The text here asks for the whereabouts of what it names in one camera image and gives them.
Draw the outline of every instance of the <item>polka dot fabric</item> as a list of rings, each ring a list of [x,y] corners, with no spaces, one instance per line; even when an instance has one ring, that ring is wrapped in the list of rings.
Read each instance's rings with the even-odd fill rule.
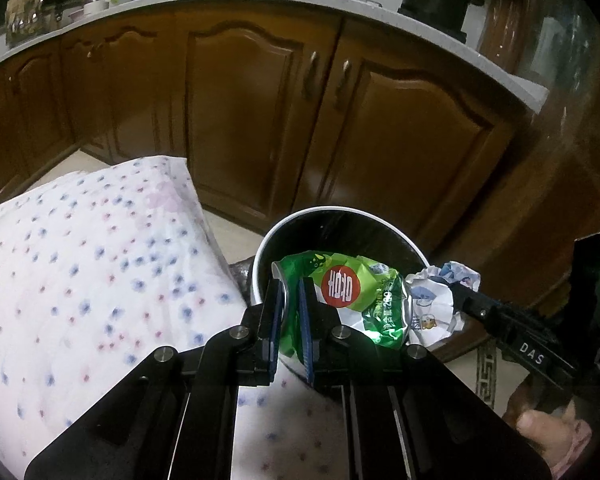
[[[73,173],[0,206],[0,459],[29,462],[154,348],[244,301],[182,158]]]
[[[232,480],[344,480],[342,407],[278,363],[268,387],[238,390]]]

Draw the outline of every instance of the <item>white countertop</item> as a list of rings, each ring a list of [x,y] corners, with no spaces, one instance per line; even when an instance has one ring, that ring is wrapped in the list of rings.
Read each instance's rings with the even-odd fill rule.
[[[186,0],[135,0],[126,4],[110,7],[109,9],[104,10],[103,12],[84,17],[78,22],[72,23],[67,27],[61,28],[54,32],[49,32],[48,34],[45,34],[43,36],[39,36],[33,38],[32,40],[21,43],[17,47],[8,50],[4,54],[1,54],[0,63],[10,58],[11,56],[14,56],[14,54],[17,54],[29,48],[30,46],[41,43],[42,41],[48,40],[49,38],[60,36],[61,34],[69,32],[70,30],[74,30],[74,28],[87,25],[88,23],[100,20],[102,18],[106,18],[107,16],[113,16],[115,14],[119,14],[120,12],[139,9],[141,7],[179,1]],[[515,78],[514,76],[505,72],[503,69],[498,67],[496,64],[492,63],[486,57],[476,52],[474,49],[466,46],[465,44],[460,43],[458,40],[453,39],[452,37],[436,30],[435,28],[429,27],[429,25],[425,25],[424,23],[414,20],[413,18],[403,16],[393,10],[384,9],[382,7],[378,7],[365,2],[360,2],[358,0],[283,1],[312,4],[320,7],[327,7],[330,9],[340,10],[342,12],[348,12],[349,14],[353,14],[355,16],[369,18],[384,23],[386,25],[399,28],[400,30],[404,30],[405,32],[413,34],[414,36],[422,38],[423,40],[429,41],[430,43],[435,44],[438,47],[443,48],[448,52],[451,52],[452,54],[455,54],[460,59],[464,60],[470,65],[475,66],[478,70],[491,77],[494,81],[506,88],[509,92],[515,95],[515,97],[522,101],[528,108],[530,108],[536,113],[540,111],[546,99],[546,95],[548,93],[546,88],[527,81],[525,81],[525,84],[523,86],[520,83],[520,78]]]

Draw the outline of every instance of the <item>pot handle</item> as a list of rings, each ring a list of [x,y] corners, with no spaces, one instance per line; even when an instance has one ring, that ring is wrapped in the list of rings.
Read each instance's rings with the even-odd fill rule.
[[[484,0],[471,0],[470,3],[476,7],[481,7],[484,5]]]

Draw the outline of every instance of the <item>blue gripper pad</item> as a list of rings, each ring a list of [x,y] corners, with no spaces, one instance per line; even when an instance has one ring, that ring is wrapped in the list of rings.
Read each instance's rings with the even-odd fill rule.
[[[273,379],[278,370],[278,349],[280,348],[280,329],[282,327],[282,314],[285,303],[285,294],[282,283],[276,294],[276,306],[273,311],[273,323],[271,324],[271,335],[269,337],[269,380]]]
[[[307,297],[304,289],[304,280],[298,282],[298,319],[300,322],[300,335],[302,337],[302,360],[306,380],[309,384],[314,383],[314,352],[311,338],[311,325],[309,322],[309,311],[307,308]]]

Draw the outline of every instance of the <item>red circular logo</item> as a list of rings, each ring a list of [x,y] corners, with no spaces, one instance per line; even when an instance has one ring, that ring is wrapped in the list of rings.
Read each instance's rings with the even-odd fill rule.
[[[336,265],[324,273],[320,290],[327,304],[342,308],[357,300],[360,280],[350,267]]]

